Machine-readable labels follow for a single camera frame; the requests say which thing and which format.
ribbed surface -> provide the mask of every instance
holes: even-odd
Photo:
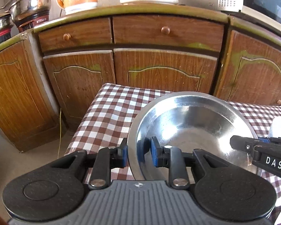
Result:
[[[26,225],[11,220],[10,225]],[[228,225],[198,208],[189,193],[169,188],[165,181],[113,181],[104,190],[91,191],[72,214],[44,225]],[[252,225],[270,225],[267,219]]]

stainless steel pot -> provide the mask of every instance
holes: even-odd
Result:
[[[30,15],[49,11],[50,8],[51,0],[19,0],[11,5],[10,14],[16,24]]]
[[[10,13],[0,14],[0,32],[8,28],[11,29],[12,27],[13,23]]]
[[[199,92],[175,92],[151,101],[137,114],[128,133],[128,159],[136,180],[167,179],[167,168],[153,165],[148,141],[156,136],[161,146],[179,147],[183,152],[204,149],[234,165],[256,173],[251,157],[233,150],[233,135],[257,138],[239,111],[224,101]],[[191,170],[188,169],[193,183]]]

checkered tablecloth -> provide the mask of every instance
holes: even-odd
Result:
[[[74,134],[66,154],[77,149],[97,153],[104,147],[119,146],[122,139],[128,136],[130,125],[139,111],[150,101],[169,93],[104,84]],[[281,116],[281,106],[259,106],[234,102],[228,102],[228,104],[241,112],[259,137],[266,137],[273,119]],[[262,177],[272,183],[280,197],[281,178],[266,171],[262,172]],[[124,169],[112,169],[111,178],[133,180],[133,175],[127,166]],[[272,212],[272,220],[276,220],[276,214],[278,214],[278,209]]]

screw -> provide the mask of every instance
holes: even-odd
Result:
[[[173,184],[176,187],[182,187],[182,186],[188,185],[188,181],[186,179],[183,179],[183,178],[176,178],[176,179],[174,179]]]
[[[102,179],[94,179],[90,182],[90,185],[93,187],[102,187],[106,184],[105,180]]]

drawer knob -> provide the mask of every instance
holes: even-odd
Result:
[[[171,32],[170,28],[168,26],[164,26],[161,28],[161,33],[164,35],[168,35]]]
[[[71,38],[70,34],[64,34],[63,39],[64,40],[69,40]]]

